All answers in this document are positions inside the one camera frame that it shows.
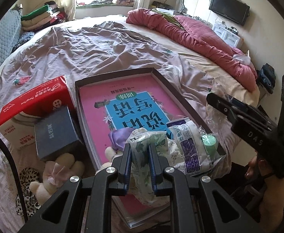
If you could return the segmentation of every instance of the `white cabinet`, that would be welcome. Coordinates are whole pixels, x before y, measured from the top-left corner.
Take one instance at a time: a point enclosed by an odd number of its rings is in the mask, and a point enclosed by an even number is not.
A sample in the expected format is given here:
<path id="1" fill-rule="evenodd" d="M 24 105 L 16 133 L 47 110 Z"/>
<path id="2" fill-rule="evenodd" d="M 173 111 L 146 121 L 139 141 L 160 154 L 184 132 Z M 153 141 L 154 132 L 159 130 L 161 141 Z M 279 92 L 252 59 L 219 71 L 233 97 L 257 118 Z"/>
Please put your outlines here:
<path id="1" fill-rule="evenodd" d="M 224 40 L 224 42 L 232 47 L 240 48 L 243 44 L 243 39 L 225 28 L 223 24 L 214 24 L 212 30 Z"/>

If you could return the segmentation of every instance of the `windowsill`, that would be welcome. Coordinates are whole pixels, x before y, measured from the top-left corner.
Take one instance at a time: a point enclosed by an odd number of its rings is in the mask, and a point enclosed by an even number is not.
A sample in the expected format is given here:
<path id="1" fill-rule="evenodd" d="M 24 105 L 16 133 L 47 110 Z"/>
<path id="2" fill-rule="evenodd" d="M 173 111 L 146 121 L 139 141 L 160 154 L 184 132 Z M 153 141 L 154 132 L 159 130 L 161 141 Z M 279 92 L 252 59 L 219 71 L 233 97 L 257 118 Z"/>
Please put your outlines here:
<path id="1" fill-rule="evenodd" d="M 105 6 L 118 6 L 118 7 L 133 7 L 133 5 L 118 5 L 118 4 L 89 4 L 89 5 L 80 5 L 76 6 L 76 9 L 90 9 L 90 8 L 100 8 Z"/>

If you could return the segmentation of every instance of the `green lid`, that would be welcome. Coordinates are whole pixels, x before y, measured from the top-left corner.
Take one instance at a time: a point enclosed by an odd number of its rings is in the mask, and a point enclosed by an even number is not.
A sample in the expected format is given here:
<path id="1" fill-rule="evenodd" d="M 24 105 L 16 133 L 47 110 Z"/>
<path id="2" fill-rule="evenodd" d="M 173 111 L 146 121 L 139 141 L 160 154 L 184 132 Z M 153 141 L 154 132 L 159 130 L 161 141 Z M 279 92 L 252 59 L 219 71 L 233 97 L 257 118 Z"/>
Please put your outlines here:
<path id="1" fill-rule="evenodd" d="M 215 152 L 217 150 L 217 139 L 215 136 L 212 136 L 211 134 L 203 135 L 201 136 L 201 139 L 203 141 L 203 144 L 205 145 L 205 148 L 207 152 L 209 153 L 210 157 L 213 158 L 215 156 Z"/>

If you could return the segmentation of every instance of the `white packet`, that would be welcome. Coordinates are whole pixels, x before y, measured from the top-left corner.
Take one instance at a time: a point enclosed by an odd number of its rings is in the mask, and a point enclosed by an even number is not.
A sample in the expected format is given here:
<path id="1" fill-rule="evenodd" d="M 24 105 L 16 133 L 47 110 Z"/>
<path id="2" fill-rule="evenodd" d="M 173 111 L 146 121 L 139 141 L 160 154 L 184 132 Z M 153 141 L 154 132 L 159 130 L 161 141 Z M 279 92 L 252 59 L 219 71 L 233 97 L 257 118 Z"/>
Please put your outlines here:
<path id="1" fill-rule="evenodd" d="M 194 176 L 210 171 L 213 163 L 196 124 L 186 117 L 168 122 L 167 126 L 184 158 L 187 174 Z"/>

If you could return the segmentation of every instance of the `leopard print fabric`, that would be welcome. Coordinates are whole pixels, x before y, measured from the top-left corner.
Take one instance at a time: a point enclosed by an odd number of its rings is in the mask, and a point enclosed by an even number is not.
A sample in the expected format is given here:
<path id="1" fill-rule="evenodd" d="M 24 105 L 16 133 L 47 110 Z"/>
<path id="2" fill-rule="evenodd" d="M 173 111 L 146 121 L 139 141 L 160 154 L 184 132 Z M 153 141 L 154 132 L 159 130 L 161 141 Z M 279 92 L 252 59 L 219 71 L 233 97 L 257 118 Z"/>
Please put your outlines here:
<path id="1" fill-rule="evenodd" d="M 20 179 L 21 188 L 23 191 L 23 196 L 24 196 L 24 200 L 26 203 L 26 207 L 27 207 L 27 214 L 28 214 L 28 217 L 30 218 L 41 207 L 39 203 L 37 202 L 36 197 L 29 189 L 29 185 L 32 181 L 40 182 L 39 172 L 31 167 L 27 167 L 20 172 L 19 179 Z M 19 216 L 23 215 L 20 198 L 18 194 L 16 197 L 16 212 L 17 212 L 17 215 Z"/>

